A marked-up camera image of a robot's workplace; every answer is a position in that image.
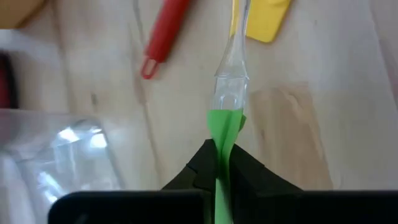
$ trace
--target black plastic part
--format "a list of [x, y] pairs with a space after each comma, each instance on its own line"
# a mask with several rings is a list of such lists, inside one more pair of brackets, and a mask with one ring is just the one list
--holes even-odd
[[208, 205], [208, 216], [214, 223], [215, 190], [217, 175], [217, 150], [212, 139], [203, 143], [182, 171], [163, 190], [200, 189], [207, 193], [203, 198]]
[[229, 158], [231, 179], [231, 201], [234, 223], [274, 223], [269, 222], [276, 212], [275, 204], [263, 203], [266, 196], [295, 194], [301, 190], [253, 158], [245, 150], [234, 145]]
[[[214, 223], [216, 147], [206, 140], [163, 190], [86, 192], [57, 201], [49, 224]], [[398, 223], [398, 192], [306, 192], [235, 145], [230, 161], [234, 223]]]
[[52, 206], [49, 224], [208, 223], [202, 190], [79, 192]]
[[396, 191], [303, 191], [235, 145], [234, 223], [398, 223]]

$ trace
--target wooden table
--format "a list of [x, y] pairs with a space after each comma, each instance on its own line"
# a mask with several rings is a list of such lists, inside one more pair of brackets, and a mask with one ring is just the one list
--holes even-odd
[[[142, 80], [162, 0], [50, 1], [0, 30], [24, 109], [98, 117], [128, 189], [158, 189], [209, 137], [230, 0], [194, 1], [167, 63]], [[395, 0], [295, 0], [272, 44], [248, 39], [238, 144], [305, 189], [398, 187]]]

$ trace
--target transparent plastic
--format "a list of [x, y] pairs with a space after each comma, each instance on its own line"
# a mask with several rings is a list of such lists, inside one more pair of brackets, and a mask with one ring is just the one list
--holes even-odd
[[15, 167], [0, 173], [0, 200], [8, 204], [0, 212], [8, 214], [8, 223], [19, 222], [13, 215], [21, 208], [13, 206], [16, 200], [32, 208], [23, 212], [33, 214], [31, 223], [46, 223], [49, 208], [65, 194], [120, 189], [105, 133], [95, 119], [0, 110], [0, 165]]
[[244, 108], [248, 73], [246, 71], [245, 37], [250, 0], [233, 1], [231, 32], [223, 59], [216, 72], [214, 110]]

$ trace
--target yellow object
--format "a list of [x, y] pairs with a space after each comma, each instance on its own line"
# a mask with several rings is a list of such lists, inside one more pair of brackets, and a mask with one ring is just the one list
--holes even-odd
[[[231, 32], [236, 25], [238, 1], [233, 0]], [[251, 0], [246, 36], [269, 43], [275, 39], [291, 0]]]

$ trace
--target clear plastic tube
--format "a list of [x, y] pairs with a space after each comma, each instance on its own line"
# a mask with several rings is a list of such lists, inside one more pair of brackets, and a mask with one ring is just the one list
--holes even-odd
[[233, 0], [231, 32], [223, 59], [216, 72], [214, 110], [244, 108], [248, 73], [245, 36], [250, 0]]

